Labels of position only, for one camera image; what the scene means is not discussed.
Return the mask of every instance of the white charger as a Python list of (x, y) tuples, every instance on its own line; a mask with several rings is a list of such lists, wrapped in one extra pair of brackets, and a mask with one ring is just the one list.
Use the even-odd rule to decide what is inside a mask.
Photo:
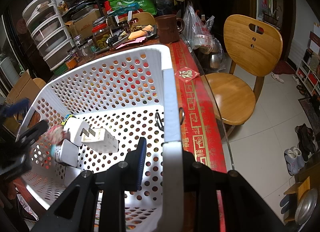
[(77, 167), (78, 153), (79, 148), (67, 139), (64, 139), (62, 145), (56, 145), (54, 149), (54, 159), (57, 163)]
[(81, 133), (82, 129), (88, 130), (90, 125), (81, 119), (70, 117), (65, 123), (63, 130), (68, 131), (70, 133), (70, 141), (74, 145), (80, 147), (82, 145), (81, 142)]
[(67, 166), (64, 176), (64, 185), (68, 187), (71, 184), (71, 182), (73, 182), (73, 180), (77, 178), (82, 171), (82, 169)]
[(82, 130), (81, 142), (97, 153), (116, 153), (118, 152), (118, 140), (105, 128)]

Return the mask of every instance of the doormat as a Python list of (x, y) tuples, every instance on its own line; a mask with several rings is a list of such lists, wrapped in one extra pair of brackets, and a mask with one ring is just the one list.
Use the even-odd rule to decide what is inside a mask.
[(320, 117), (316, 115), (316, 112), (310, 102), (310, 98), (300, 98), (298, 99), (300, 102), (303, 111), (306, 113), (307, 118), (311, 124), (311, 128), (313, 129), (313, 133), (316, 137), (316, 142), (318, 144), (318, 148), (320, 147)]
[(295, 74), (295, 70), (284, 60), (279, 60), (272, 71), (274, 74)]

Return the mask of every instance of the chair backrest hole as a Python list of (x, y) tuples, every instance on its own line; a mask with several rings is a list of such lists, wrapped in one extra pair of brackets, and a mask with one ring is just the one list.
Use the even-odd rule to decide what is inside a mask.
[(264, 30), (262, 27), (259, 27), (257, 25), (254, 25), (254, 24), (249, 24), (249, 29), (255, 33), (258, 33), (258, 34), (263, 34), (264, 33)]

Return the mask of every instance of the pink paper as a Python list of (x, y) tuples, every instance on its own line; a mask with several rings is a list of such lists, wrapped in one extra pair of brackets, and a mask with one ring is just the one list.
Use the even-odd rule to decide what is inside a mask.
[(145, 38), (146, 38), (145, 36), (142, 36), (142, 37), (136, 38), (136, 39), (131, 40), (131, 41), (126, 41), (125, 43), (119, 45), (116, 49), (119, 49), (119, 48), (121, 48), (123, 46), (126, 46), (127, 44), (142, 42), (142, 41), (145, 40)]

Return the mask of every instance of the white slipper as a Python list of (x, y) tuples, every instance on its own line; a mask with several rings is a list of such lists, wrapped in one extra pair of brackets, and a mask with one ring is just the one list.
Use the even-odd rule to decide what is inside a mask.
[(278, 74), (271, 73), (271, 77), (280, 83), (284, 83), (283, 79), (280, 79)]
[(296, 78), (295, 75), (292, 75), (293, 80), (296, 82), (297, 85), (300, 85), (299, 79)]

